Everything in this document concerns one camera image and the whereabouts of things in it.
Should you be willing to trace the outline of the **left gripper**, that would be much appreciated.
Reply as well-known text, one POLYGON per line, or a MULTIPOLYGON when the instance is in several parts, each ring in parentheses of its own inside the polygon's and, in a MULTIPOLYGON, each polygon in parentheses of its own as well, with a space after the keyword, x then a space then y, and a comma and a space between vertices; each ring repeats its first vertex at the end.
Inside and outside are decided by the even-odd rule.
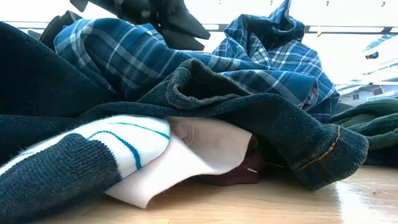
POLYGON ((171 49, 202 51, 204 45, 194 37, 210 38, 210 33, 189 13, 183 0, 70 0, 80 12, 86 9, 89 2, 125 21, 136 24, 170 23, 190 34, 163 30, 164 40, 171 49))

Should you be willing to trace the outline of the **blue plaid shirt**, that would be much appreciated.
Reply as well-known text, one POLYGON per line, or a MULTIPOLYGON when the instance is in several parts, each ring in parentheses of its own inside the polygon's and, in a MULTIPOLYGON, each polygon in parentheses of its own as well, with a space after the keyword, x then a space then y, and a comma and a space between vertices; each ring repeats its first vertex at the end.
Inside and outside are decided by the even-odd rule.
POLYGON ((209 54, 174 50, 151 24, 79 19, 55 37, 56 53, 127 101, 195 110, 230 98, 272 93, 322 122, 340 98, 317 52, 302 43, 305 26, 291 0, 269 16, 242 14, 209 54))

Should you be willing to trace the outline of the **pale pink sock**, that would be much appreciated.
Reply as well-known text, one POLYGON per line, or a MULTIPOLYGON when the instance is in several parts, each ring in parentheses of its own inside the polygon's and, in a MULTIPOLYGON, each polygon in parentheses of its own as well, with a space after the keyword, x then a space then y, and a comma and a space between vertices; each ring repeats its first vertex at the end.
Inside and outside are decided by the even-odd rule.
POLYGON ((122 166, 122 181, 106 194, 146 208, 149 201, 193 176, 225 174, 244 160, 252 134, 232 124, 206 118, 166 120, 113 117, 110 127, 137 150, 141 168, 122 166))

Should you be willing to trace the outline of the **white blue-striped sock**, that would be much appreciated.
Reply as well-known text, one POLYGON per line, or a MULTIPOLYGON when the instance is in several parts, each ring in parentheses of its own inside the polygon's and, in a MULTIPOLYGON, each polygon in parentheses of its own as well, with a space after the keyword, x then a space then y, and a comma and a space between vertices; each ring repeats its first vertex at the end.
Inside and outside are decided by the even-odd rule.
POLYGON ((0 224, 98 198, 159 157, 169 140, 168 122, 119 115, 38 142, 0 167, 0 224))

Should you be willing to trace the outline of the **dark denim jeans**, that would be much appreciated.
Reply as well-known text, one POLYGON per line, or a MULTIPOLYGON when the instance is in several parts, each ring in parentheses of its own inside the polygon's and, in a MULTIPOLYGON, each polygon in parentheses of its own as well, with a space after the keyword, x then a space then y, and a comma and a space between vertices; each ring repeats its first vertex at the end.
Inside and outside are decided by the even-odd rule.
POLYGON ((195 110, 116 102, 75 67, 32 37, 0 22, 0 164, 27 148, 97 120, 119 116, 225 121, 273 143, 298 179, 318 190, 352 175, 368 141, 323 124, 278 95, 230 98, 195 110))

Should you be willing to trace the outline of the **dark maroon sock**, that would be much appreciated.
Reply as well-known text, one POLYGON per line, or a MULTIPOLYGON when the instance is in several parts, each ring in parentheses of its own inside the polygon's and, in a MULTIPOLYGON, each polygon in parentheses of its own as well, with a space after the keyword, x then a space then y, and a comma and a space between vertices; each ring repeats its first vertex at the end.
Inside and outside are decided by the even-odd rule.
POLYGON ((264 156, 257 149, 257 138, 252 134, 231 138, 194 138, 188 146, 213 169, 197 175, 197 179, 208 184, 256 184, 266 166, 264 156))

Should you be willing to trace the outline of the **dark green sweatshirt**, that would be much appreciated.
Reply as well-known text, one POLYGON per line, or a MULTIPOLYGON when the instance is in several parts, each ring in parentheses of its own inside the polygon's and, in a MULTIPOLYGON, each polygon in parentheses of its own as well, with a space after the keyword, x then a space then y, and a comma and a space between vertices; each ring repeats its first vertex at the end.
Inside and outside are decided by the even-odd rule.
POLYGON ((367 138, 366 165, 398 168, 398 98, 365 102, 334 115, 330 122, 367 138))

